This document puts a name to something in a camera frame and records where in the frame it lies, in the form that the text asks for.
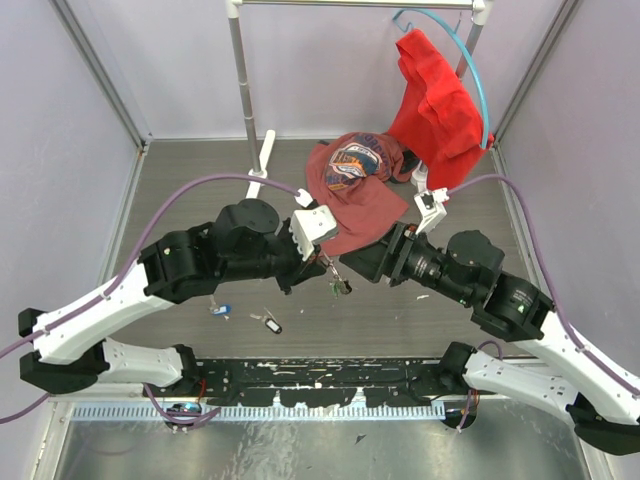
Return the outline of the key with green tag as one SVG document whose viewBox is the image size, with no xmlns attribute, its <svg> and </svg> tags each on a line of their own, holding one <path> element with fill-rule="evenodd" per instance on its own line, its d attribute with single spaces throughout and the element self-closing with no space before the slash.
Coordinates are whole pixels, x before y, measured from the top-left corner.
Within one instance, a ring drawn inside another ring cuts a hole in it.
<svg viewBox="0 0 640 480">
<path fill-rule="evenodd" d="M 332 294 L 338 298 L 339 296 L 349 295 L 352 287 L 347 280 L 334 280 L 330 283 Z"/>
</svg>

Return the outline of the large metal keyring with clips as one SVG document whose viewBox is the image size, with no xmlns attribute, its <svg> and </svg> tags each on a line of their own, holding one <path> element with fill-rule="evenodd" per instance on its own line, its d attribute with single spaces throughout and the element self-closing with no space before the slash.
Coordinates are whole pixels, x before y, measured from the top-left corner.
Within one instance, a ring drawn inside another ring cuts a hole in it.
<svg viewBox="0 0 640 480">
<path fill-rule="evenodd" d="M 336 268 L 334 261 L 324 251 L 321 251 L 318 256 L 321 264 L 326 268 L 327 272 L 332 276 L 334 282 L 343 282 L 344 278 Z"/>
</svg>

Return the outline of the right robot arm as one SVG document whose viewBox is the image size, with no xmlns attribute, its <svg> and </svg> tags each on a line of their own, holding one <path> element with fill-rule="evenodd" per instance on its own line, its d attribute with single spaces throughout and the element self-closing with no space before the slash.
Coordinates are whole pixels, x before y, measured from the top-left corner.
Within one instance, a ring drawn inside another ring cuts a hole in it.
<svg viewBox="0 0 640 480">
<path fill-rule="evenodd" d="M 529 281 L 502 268 L 504 253 L 478 230 L 453 235 L 445 248 L 397 223 L 381 240 L 343 254 L 341 263 L 372 283 L 413 280 L 471 311 L 471 320 L 552 368 L 519 370 L 478 348 L 452 343 L 439 363 L 444 390 L 508 396 L 572 426 L 610 455 L 639 451 L 639 378 L 563 321 L 559 306 Z"/>
</svg>

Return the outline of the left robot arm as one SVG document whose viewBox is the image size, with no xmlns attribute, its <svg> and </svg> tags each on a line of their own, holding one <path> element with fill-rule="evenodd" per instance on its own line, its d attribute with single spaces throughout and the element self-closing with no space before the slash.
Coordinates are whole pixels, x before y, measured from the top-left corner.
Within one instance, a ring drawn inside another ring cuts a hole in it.
<svg viewBox="0 0 640 480">
<path fill-rule="evenodd" d="M 144 248 L 123 279 L 55 311 L 23 310 L 19 333 L 33 349 L 20 359 L 20 378 L 53 395 L 98 383 L 146 383 L 171 395 L 191 395 L 202 378 L 192 348 L 128 345 L 112 334 L 155 312 L 210 296 L 225 283 L 273 278 L 288 294 L 325 273 L 320 245 L 337 232 L 325 205 L 296 210 L 285 220 L 263 200 L 228 205 L 215 221 L 170 232 Z"/>
</svg>

